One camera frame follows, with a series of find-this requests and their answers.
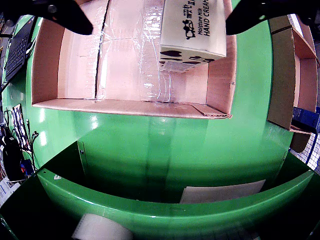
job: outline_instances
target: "cardboard flap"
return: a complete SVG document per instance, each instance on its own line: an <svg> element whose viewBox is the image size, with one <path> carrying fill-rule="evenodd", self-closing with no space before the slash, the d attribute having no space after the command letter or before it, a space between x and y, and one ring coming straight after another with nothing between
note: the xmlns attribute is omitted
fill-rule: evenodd
<svg viewBox="0 0 320 240"><path fill-rule="evenodd" d="M296 29L292 28L292 34L296 55L301 59L315 59L317 57L316 53L300 33L298 33Z"/></svg>
<svg viewBox="0 0 320 240"><path fill-rule="evenodd" d="M232 12L231 2L224 0L224 14L227 18ZM213 108L231 114L236 90L237 37L226 37L226 57L209 63L206 103Z"/></svg>
<svg viewBox="0 0 320 240"><path fill-rule="evenodd" d="M298 108L316 112L318 95L317 62L315 58L300 59Z"/></svg>
<svg viewBox="0 0 320 240"><path fill-rule="evenodd" d="M197 109L203 116L206 116L206 117L212 117L213 119L231 118L231 115L218 111L205 104L193 104L192 106L195 109Z"/></svg>
<svg viewBox="0 0 320 240"><path fill-rule="evenodd" d="M273 78L267 120L290 129L295 101L295 48L291 28L272 35Z"/></svg>
<svg viewBox="0 0 320 240"><path fill-rule="evenodd" d="M65 28L43 19L35 43L31 76L31 102L58 97L59 55Z"/></svg>
<svg viewBox="0 0 320 240"><path fill-rule="evenodd" d="M34 107L67 110L88 113L153 116L186 119L217 119L227 118L226 114L214 110L206 105L197 104L211 109L202 114L197 108L188 104L150 102L150 101L127 101L127 100L103 100L95 101L88 99L53 99L33 104Z"/></svg>

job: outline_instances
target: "cardboard edge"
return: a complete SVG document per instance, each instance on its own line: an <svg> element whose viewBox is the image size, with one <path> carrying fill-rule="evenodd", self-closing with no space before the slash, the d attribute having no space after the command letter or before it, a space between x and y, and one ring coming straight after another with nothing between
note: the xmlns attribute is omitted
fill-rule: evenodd
<svg viewBox="0 0 320 240"><path fill-rule="evenodd" d="M127 100L87 100L87 99L53 99L35 103L37 108L46 108L62 111L75 111L100 114L116 114L130 116L149 116L182 119L224 119L231 116L203 115L195 107L189 104L171 102L137 102Z"/></svg>

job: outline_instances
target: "white label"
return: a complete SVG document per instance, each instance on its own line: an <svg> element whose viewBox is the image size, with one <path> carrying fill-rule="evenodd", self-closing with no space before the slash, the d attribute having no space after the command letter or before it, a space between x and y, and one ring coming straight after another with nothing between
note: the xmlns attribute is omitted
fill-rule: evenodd
<svg viewBox="0 0 320 240"><path fill-rule="evenodd" d="M215 187L187 186L182 194L181 204L202 204L247 197L260 192L266 180Z"/></svg>
<svg viewBox="0 0 320 240"><path fill-rule="evenodd" d="M54 180L59 180L59 179L62 179L62 177L60 177L59 175L56 174L56 175L54 175L53 179Z"/></svg>

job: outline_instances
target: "green machine surface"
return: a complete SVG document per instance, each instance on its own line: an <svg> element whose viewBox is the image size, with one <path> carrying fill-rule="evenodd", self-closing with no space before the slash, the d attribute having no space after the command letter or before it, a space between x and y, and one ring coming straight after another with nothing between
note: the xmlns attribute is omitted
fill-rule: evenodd
<svg viewBox="0 0 320 240"><path fill-rule="evenodd" d="M250 236L250 231L258 231L262 239L283 236L306 239L318 222L312 212L306 211L305 203L320 199L319 194L312 194L320 178L308 171L306 165L297 164L299 160L292 155L286 158L285 169L280 171L270 189L220 202L175 204L127 199L83 186L81 154L76 153L81 150L80 144L75 142L59 153L0 208L0 220L3 223L5 220L6 228L17 239L29 239L26 232L32 228L37 231L34 239L70 239L80 218L87 213L120 223L138 240L230 239L235 234ZM60 164L64 158L70 158L73 165L62 169ZM291 163L296 170L288 174ZM23 216L28 216L28 221L21 224L23 221L18 220ZM306 228L299 228L300 218L309 219Z"/></svg>
<svg viewBox="0 0 320 240"><path fill-rule="evenodd" d="M28 18L22 18L18 29ZM32 39L41 22L39 18ZM145 235L145 229L158 237L168 234L168 238L195 235L198 230L207 234L213 226L222 230L263 219L296 198L312 176L310 172L301 173L273 187L293 134L266 121L272 87L272 49L266 21L237 35L232 118L215 120L33 107L31 54L27 68L3 92L3 107L11 109L22 104L31 132L39 133L34 143L39 168L50 164L52 158L59 158L59 167L72 171L73 154L58 154L78 141L86 184L77 182L78 175L54 181L53 176L59 173L47 167L46 173L42 168L22 186L32 182L43 187L41 195L47 194L43 201L53 203L75 220L87 212L107 213L107 217L139 236ZM266 180L265 191L249 197L182 208L174 204L187 186L218 187L260 180ZM36 209L46 208L42 198L30 198Z"/></svg>

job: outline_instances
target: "open cardboard box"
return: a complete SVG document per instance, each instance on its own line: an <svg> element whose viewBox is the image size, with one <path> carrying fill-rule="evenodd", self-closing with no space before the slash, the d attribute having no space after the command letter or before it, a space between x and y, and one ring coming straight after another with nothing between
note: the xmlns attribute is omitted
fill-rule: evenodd
<svg viewBox="0 0 320 240"><path fill-rule="evenodd" d="M269 20L273 45L273 79L267 120L294 132L291 148L302 152L310 132L292 125L293 107L316 111L317 56L308 26L298 18L303 36L288 17Z"/></svg>
<svg viewBox="0 0 320 240"><path fill-rule="evenodd" d="M117 59L117 54L120 54L117 52L121 52L122 47L127 49L131 46L131 43L124 44L128 39L110 39L110 42L106 40L101 44L99 31L102 26L101 22L97 22L101 16L97 17L96 11L106 9L108 0L77 2L93 23L93 33L95 36L98 34L99 39L95 42L94 37L80 36L44 19L37 36L32 63L32 106L91 113L175 118L225 119L231 117L237 65L235 36L227 37L226 58L172 77L174 96L170 102L148 101L146 96L142 96L143 91L137 87L137 84L141 83L141 75L135 74L139 66L131 64L128 66L132 66L132 70L130 67L124 68L121 64L126 60ZM109 8L112 4L116 8L119 2L121 1L110 2ZM232 11L231 1L225 0L224 7L227 17ZM112 19L113 23L116 23L117 16L110 17L108 14L109 9L106 19ZM123 18L125 15L119 14L118 17ZM124 21L119 19L118 22L119 25L123 25ZM108 52L106 49L110 47L108 43L114 45L114 61L109 65L108 79L104 83L108 94L101 100L97 99L99 80L97 81L96 76L102 75L103 59L100 62L94 61ZM90 44L98 44L100 51ZM93 69L94 66L98 66L97 74L87 71L88 60L92 62Z"/></svg>

